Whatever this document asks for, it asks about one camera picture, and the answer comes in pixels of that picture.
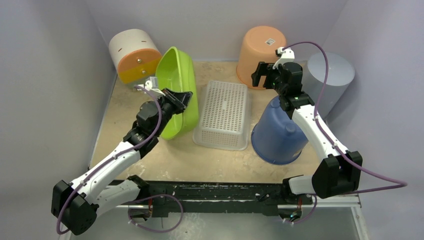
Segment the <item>orange plastic bucket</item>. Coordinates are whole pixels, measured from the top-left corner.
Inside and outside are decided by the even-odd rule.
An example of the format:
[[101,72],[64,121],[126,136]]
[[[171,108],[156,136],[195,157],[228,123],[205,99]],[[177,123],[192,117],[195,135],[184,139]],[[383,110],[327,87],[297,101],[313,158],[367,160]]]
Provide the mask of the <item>orange plastic bucket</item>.
[[275,50],[286,45],[285,35],[275,27],[262,25],[248,30],[243,37],[236,66],[239,81],[254,89],[251,75],[257,69],[258,63],[275,63],[278,59]]

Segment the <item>lime green plastic tray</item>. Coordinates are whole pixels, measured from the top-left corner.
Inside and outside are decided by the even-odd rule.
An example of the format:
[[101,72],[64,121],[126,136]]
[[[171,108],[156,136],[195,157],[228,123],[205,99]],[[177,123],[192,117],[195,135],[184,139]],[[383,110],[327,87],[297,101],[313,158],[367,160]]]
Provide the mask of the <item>lime green plastic tray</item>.
[[172,140],[192,131],[199,121],[197,85],[192,58],[175,46],[170,47],[159,61],[155,76],[160,89],[173,92],[192,92],[183,113],[173,115],[161,133],[165,140]]

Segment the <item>pale green perforated basket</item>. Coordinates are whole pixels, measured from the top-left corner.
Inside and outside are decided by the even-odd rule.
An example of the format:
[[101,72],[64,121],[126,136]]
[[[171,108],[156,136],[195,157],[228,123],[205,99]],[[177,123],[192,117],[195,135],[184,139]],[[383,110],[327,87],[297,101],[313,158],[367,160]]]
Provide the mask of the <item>pale green perforated basket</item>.
[[251,94],[245,84],[211,80],[203,90],[195,144],[214,149],[243,151],[249,142]]

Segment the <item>blue plastic bucket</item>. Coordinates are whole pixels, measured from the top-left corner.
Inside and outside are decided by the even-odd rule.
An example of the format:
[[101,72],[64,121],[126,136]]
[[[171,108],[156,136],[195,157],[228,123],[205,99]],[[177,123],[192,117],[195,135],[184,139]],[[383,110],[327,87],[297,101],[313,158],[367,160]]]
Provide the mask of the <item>blue plastic bucket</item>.
[[274,165],[287,165],[295,161],[308,143],[300,127],[280,107],[279,97],[266,106],[251,133],[255,153]]

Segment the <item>large grey plastic bucket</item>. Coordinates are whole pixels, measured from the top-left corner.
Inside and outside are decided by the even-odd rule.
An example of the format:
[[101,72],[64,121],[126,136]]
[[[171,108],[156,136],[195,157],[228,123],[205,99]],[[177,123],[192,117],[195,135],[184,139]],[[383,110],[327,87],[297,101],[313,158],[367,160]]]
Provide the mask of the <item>large grey plastic bucket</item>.
[[[318,113],[322,119],[327,118],[355,77],[354,67],[344,57],[328,51],[326,55],[329,64],[328,78],[318,106]],[[314,103],[318,101],[323,87],[325,69],[325,59],[320,52],[313,54],[303,69],[302,90]]]

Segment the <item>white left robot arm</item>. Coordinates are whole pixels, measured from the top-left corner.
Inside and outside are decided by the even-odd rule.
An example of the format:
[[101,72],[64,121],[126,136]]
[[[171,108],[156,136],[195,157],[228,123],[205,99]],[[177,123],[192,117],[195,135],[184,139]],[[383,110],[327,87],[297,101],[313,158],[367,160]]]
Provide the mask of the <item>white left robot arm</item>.
[[175,92],[164,88],[155,96],[145,87],[138,89],[152,100],[140,106],[130,130],[117,147],[81,176],[70,182],[61,180],[53,187],[51,213],[56,217],[58,235],[68,232],[80,235],[97,217],[124,203],[142,205],[155,198],[170,198],[183,208],[176,197],[153,193],[150,184],[136,175],[109,187],[120,173],[152,151],[168,122],[174,115],[182,114],[193,98],[192,91]]

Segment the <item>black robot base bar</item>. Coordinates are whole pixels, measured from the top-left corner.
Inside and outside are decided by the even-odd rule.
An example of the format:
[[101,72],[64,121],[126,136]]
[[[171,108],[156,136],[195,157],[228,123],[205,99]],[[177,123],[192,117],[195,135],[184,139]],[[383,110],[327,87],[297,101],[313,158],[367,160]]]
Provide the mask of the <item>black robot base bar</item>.
[[[258,200],[267,199],[278,203],[293,203],[298,197],[305,194],[294,195],[289,193],[288,185],[282,183],[242,183],[242,182],[199,182],[199,181],[145,181],[137,175],[131,175],[128,180],[135,181],[141,189],[136,193],[136,199],[147,199],[150,196],[166,195],[176,196],[177,200]],[[235,204],[225,204],[224,207],[213,207],[210,203],[206,207],[189,205],[189,211],[184,211],[182,205],[172,203],[152,209],[154,218],[165,218],[170,213],[214,213],[214,214],[262,214],[264,216],[289,217],[287,209],[263,203],[249,203],[247,207]]]

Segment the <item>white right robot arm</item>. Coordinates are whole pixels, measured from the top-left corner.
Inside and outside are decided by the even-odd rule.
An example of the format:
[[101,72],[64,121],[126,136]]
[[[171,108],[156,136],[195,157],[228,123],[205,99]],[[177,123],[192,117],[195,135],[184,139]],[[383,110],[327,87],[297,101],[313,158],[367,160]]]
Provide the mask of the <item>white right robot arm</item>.
[[254,87],[259,85],[262,76],[265,77],[263,87],[277,92],[279,107],[300,127],[321,158],[313,175],[283,180],[282,200],[292,204],[303,194],[325,199],[356,191],[363,158],[358,151],[350,151],[340,143],[328,127],[320,123],[322,118],[315,113],[315,103],[302,90],[302,67],[294,62],[274,67],[272,63],[260,61],[251,75]]

